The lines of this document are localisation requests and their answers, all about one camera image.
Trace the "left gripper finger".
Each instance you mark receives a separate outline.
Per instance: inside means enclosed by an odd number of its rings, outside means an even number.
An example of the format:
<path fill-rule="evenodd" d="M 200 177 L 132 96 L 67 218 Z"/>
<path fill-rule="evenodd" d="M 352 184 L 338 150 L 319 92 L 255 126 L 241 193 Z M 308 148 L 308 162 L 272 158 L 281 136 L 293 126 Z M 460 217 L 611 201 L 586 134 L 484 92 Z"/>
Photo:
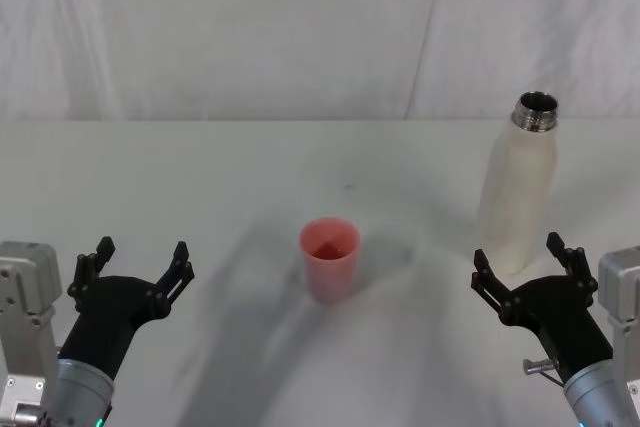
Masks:
<path fill-rule="evenodd" d="M 173 303 L 194 278 L 187 244 L 179 241 L 169 268 L 146 293 L 149 317 L 152 320 L 166 318 Z"/>
<path fill-rule="evenodd" d="M 115 244 L 112 237 L 104 236 L 94 252 L 77 256 L 73 281 L 67 288 L 67 294 L 74 300 L 76 311 L 81 310 L 89 287 L 99 278 L 100 273 L 111 260 L 114 252 Z"/>

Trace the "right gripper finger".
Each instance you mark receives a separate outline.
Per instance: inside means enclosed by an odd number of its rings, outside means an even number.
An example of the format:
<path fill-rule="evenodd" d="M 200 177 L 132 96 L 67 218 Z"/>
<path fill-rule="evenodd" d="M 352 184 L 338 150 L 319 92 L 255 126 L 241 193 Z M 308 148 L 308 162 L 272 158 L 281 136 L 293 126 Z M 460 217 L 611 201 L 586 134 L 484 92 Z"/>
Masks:
<path fill-rule="evenodd" d="M 591 273 L 584 249 L 566 247 L 557 232 L 548 234 L 546 247 L 565 269 L 566 274 L 575 281 L 577 289 L 584 296 L 584 303 L 592 305 L 593 294 L 598 290 L 598 283 Z"/>
<path fill-rule="evenodd" d="M 475 271 L 471 288 L 497 313 L 499 320 L 513 326 L 518 320 L 516 297 L 495 275 L 482 249 L 474 252 Z"/>

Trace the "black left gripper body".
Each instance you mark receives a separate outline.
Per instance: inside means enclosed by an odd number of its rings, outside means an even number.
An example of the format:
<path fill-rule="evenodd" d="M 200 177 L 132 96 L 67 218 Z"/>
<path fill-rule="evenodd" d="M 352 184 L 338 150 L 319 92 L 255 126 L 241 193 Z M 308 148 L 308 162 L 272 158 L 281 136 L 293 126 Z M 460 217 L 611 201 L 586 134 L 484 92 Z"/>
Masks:
<path fill-rule="evenodd" d="M 168 288 L 125 276 L 73 282 L 68 294 L 78 317 L 60 352 L 115 379 L 137 330 L 169 315 Z"/>

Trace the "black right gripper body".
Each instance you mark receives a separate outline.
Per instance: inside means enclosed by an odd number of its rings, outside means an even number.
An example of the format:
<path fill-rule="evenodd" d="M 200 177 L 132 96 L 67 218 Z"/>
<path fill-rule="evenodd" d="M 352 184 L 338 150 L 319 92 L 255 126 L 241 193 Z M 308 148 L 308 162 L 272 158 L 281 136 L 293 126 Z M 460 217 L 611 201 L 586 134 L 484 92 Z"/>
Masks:
<path fill-rule="evenodd" d="M 593 278 L 534 279 L 508 292 L 502 323 L 531 331 L 553 362 L 562 382 L 613 357 L 611 344 L 589 313 L 598 289 Z"/>

